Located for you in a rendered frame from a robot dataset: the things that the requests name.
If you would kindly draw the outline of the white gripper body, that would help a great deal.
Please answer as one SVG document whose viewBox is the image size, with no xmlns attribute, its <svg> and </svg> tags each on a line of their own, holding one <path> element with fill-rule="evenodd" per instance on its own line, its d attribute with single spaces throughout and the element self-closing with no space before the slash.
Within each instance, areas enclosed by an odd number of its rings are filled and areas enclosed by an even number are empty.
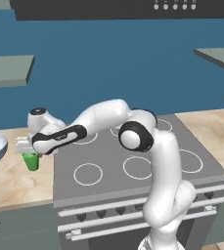
<svg viewBox="0 0 224 250">
<path fill-rule="evenodd" d="M 15 146 L 17 153 L 35 153 L 31 141 L 28 137 L 15 138 Z"/>
</svg>

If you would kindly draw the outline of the green cup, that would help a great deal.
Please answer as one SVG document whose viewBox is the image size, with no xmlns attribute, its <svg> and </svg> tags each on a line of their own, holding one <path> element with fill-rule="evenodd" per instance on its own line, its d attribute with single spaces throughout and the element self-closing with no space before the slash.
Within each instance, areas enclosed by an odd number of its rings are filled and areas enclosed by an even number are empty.
<svg viewBox="0 0 224 250">
<path fill-rule="evenodd" d="M 39 169 L 39 154 L 38 153 L 24 153 L 22 158 L 29 171 L 37 171 Z"/>
</svg>

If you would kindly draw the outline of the grey stove with hob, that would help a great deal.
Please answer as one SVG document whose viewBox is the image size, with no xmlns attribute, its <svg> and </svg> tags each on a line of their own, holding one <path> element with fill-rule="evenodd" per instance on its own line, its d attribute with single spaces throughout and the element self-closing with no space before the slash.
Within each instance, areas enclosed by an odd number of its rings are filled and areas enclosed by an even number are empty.
<svg viewBox="0 0 224 250">
<path fill-rule="evenodd" d="M 157 118 L 157 127 L 175 134 L 181 154 L 182 178 L 196 189 L 224 185 L 224 169 L 174 114 Z M 146 153 L 128 151 L 117 139 L 117 129 L 100 132 L 58 149 L 55 155 L 54 208 L 60 211 L 147 197 L 151 182 L 151 159 Z M 224 197 L 224 190 L 212 198 Z M 204 193 L 196 201 L 207 200 Z M 213 211 L 212 215 L 184 220 L 177 239 L 185 250 L 202 250 L 221 204 L 195 208 L 188 214 Z M 118 216 L 115 208 L 107 217 Z M 86 213 L 83 222 L 100 219 Z M 125 214 L 140 212 L 134 205 Z M 76 215 L 59 217 L 58 226 L 78 223 Z M 137 250 L 150 228 L 136 229 L 89 239 L 72 241 L 58 232 L 62 250 Z"/>
</svg>

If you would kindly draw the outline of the dark range hood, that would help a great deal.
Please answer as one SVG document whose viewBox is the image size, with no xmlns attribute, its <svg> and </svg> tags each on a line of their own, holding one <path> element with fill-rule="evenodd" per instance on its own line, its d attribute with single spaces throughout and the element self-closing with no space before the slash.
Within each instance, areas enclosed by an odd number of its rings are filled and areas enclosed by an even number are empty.
<svg viewBox="0 0 224 250">
<path fill-rule="evenodd" d="M 224 19 L 224 0 L 10 0 L 17 21 Z"/>
</svg>

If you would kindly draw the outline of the grey-green wall shelf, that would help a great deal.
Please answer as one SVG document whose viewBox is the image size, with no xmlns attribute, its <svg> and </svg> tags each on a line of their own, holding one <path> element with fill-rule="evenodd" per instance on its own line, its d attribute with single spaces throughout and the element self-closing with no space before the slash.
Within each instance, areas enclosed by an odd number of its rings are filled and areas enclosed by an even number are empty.
<svg viewBox="0 0 224 250">
<path fill-rule="evenodd" d="M 224 48 L 195 49 L 194 54 L 224 68 Z"/>
<path fill-rule="evenodd" d="M 0 57 L 0 88 L 26 86 L 34 62 L 34 56 Z"/>
</svg>

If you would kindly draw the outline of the white stove rail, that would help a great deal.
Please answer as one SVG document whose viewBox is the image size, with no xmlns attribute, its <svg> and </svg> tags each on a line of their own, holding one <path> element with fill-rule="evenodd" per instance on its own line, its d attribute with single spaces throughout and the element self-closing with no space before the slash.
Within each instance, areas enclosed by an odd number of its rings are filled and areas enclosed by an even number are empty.
<svg viewBox="0 0 224 250">
<path fill-rule="evenodd" d="M 212 198 L 212 199 L 208 199 L 208 200 L 197 201 L 191 205 L 190 210 L 195 209 L 195 208 L 204 208 L 205 206 L 208 206 L 208 205 L 216 205 L 216 204 L 222 204 L 222 203 L 224 203 L 224 197 L 217 197 L 217 198 Z M 211 210 L 211 211 L 203 211 L 203 212 L 188 214 L 184 217 L 183 220 L 190 220 L 190 219 L 194 219 L 194 218 L 212 215 L 213 211 Z M 91 220 L 91 221 L 86 221 L 86 222 L 82 222 L 82 223 L 78 222 L 78 223 L 74 223 L 74 224 L 58 226 L 58 232 L 70 231 L 73 229 L 84 229 L 84 228 L 96 227 L 96 226 L 113 224 L 113 223 L 117 223 L 117 222 L 131 221 L 134 219 L 141 219 L 141 218 L 143 218 L 142 211 L 130 213 L 130 214 L 125 214 L 125 215 L 107 217 L 104 219 Z"/>
<path fill-rule="evenodd" d="M 202 187 L 202 188 L 198 188 L 196 192 L 197 194 L 201 194 L 201 193 L 206 193 L 206 192 L 212 192 L 212 191 L 216 192 L 216 191 L 222 191 L 222 190 L 224 190 L 224 185 L 214 186 L 214 187 Z M 84 207 L 84 208 L 68 209 L 68 210 L 58 212 L 58 216 L 67 217 L 67 216 L 73 216 L 73 215 L 82 214 L 82 213 L 89 213 L 89 212 L 107 210 L 107 209 L 112 209 L 112 208 L 126 207 L 129 205 L 142 204 L 142 203 L 145 203 L 146 201 L 147 201 L 147 197 L 143 197 L 143 198 L 113 202 L 113 203 L 108 203 L 108 204 L 89 206 L 89 207 Z M 216 204 L 217 201 L 219 203 L 220 202 L 222 203 L 223 197 L 196 201 L 191 205 L 191 208 L 198 208 L 198 207 L 202 207 L 205 205 Z"/>
</svg>

